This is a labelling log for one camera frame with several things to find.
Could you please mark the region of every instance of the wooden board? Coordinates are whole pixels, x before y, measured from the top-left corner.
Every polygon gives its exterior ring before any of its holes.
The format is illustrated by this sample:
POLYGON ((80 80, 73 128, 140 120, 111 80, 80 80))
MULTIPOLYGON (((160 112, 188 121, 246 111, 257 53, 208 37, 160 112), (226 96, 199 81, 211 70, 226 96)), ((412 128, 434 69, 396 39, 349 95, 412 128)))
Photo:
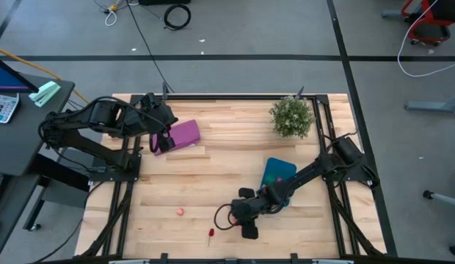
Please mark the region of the wooden board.
MULTIPOLYGON (((114 95, 129 102, 131 95, 114 95)), ((337 136, 354 132, 347 95, 329 95, 337 136)), ((142 137, 143 159, 134 186, 125 241, 125 258, 301 258, 338 257, 330 201, 324 182, 317 178, 296 190, 291 204, 280 213, 257 220, 260 237, 241 237, 240 227, 216 230, 216 209, 237 197, 241 187, 258 188, 268 158, 308 165, 319 154, 315 124, 307 138, 280 139, 272 132, 272 100, 174 100, 167 101, 179 122, 195 119, 202 140, 155 157, 142 137), (176 214, 178 208, 185 215, 176 214), (208 246, 208 231, 215 235, 208 246)), ((121 141, 104 136, 103 145, 119 149, 121 141)), ((385 251, 371 191, 347 183, 355 221, 379 250, 385 251)), ((76 254, 89 247, 105 225, 113 183, 104 183, 87 203, 76 254)), ((228 225, 228 209, 219 225, 228 225)), ((349 236, 343 230, 347 249, 349 236)), ((114 232, 112 248, 116 247, 114 232)))

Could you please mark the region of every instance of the calculator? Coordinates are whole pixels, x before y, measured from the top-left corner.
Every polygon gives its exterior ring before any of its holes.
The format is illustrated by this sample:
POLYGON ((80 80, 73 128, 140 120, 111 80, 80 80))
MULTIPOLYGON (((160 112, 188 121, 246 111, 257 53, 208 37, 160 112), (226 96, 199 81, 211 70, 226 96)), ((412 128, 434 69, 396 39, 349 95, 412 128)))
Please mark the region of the calculator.
POLYGON ((0 95, 0 123, 8 123, 20 103, 19 94, 15 97, 0 95))

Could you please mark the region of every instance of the table leg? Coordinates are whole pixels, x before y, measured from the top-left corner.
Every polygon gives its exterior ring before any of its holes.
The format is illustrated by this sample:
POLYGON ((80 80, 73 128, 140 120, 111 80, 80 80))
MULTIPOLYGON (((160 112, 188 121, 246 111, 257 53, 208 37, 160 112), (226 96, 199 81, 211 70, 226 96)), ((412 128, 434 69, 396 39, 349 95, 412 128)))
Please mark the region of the table leg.
POLYGON ((89 191, 89 178, 86 175, 69 169, 41 154, 35 156, 35 159, 30 166, 30 172, 43 175, 52 180, 57 180, 82 191, 89 191))

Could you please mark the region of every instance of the black floor line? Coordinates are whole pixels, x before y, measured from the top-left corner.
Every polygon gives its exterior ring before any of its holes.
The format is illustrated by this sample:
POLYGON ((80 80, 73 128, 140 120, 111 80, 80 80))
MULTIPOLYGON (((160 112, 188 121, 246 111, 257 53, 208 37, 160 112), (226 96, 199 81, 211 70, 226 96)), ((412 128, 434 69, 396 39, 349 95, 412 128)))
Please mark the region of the black floor line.
MULTIPOLYGON (((35 62, 133 62, 150 61, 149 55, 82 55, 82 56, 19 56, 35 62)), ((0 56, 4 61, 13 61, 7 56, 0 56)), ((157 61, 217 61, 217 60, 300 60, 339 62, 338 55, 295 55, 295 54, 214 54, 214 55, 154 55, 157 61)))
POLYGON ((7 26, 9 26, 9 22, 14 17, 15 11, 17 11, 21 2, 22 2, 22 0, 15 0, 11 6, 9 12, 7 13, 6 18, 4 19, 4 21, 2 21, 2 24, 0 26, 0 39, 1 39, 2 35, 4 34, 4 32, 6 31, 7 26))
MULTIPOLYGON (((152 60, 149 55, 24 55, 19 56, 30 62, 137 62, 152 60)), ((3 61, 14 61, 0 56, 3 61)), ((341 62, 340 55, 300 54, 212 54, 212 55, 154 55, 156 61, 322 61, 341 62)), ((397 62, 396 56, 348 56, 349 62, 397 62)), ((402 62, 455 62, 455 56, 403 56, 402 62)))
MULTIPOLYGON (((346 53, 345 42, 343 41, 343 35, 340 30, 340 24, 338 23, 338 16, 337 12, 335 11, 333 0, 327 0, 327 6, 329 7, 330 18, 332 20, 333 30, 338 44, 338 50, 340 51, 343 70, 345 71, 346 82, 348 84, 349 94, 352 100, 351 103, 354 110, 354 115, 356 117, 358 130, 360 131, 361 143, 370 167, 375 172, 377 172, 373 148, 371 147, 371 141, 369 139, 368 129, 366 128, 363 110, 361 109, 360 97, 358 96, 358 91, 354 82, 352 67, 350 66, 350 61, 346 53)), ((382 235, 386 245, 387 253, 390 256, 397 256, 396 244, 393 239, 389 216, 387 215, 384 196, 380 187, 373 190, 373 196, 376 203, 376 210, 379 216, 379 222, 381 224, 382 235)))
MULTIPOLYGON (((350 62, 397 62, 397 56, 348 56, 350 62)), ((401 56, 401 62, 455 62, 455 56, 401 56)))

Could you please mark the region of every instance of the red object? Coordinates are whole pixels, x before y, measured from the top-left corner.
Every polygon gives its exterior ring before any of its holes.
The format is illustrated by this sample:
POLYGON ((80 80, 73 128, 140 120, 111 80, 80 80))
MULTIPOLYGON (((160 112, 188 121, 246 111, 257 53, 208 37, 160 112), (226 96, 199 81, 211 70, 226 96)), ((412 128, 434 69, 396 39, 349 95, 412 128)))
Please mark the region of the red object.
POLYGON ((177 209, 177 214, 178 214, 179 216, 183 216, 184 213, 185 213, 185 211, 183 210, 183 208, 177 209))
POLYGON ((211 228, 210 232, 208 233, 208 246, 210 246, 210 239, 214 235, 214 229, 211 228))
MULTIPOLYGON (((406 12, 406 9, 411 5, 414 0, 408 0, 402 7, 401 14, 405 18, 410 18, 412 14, 406 12)), ((422 12, 430 8, 434 0, 422 0, 422 12)), ((438 26, 450 26, 455 23, 455 1, 454 0, 439 0, 409 31, 408 38, 412 40, 420 40, 426 42, 441 43, 449 39, 450 35, 441 38, 434 37, 421 37, 417 36, 415 31, 422 24, 432 24, 438 26)))

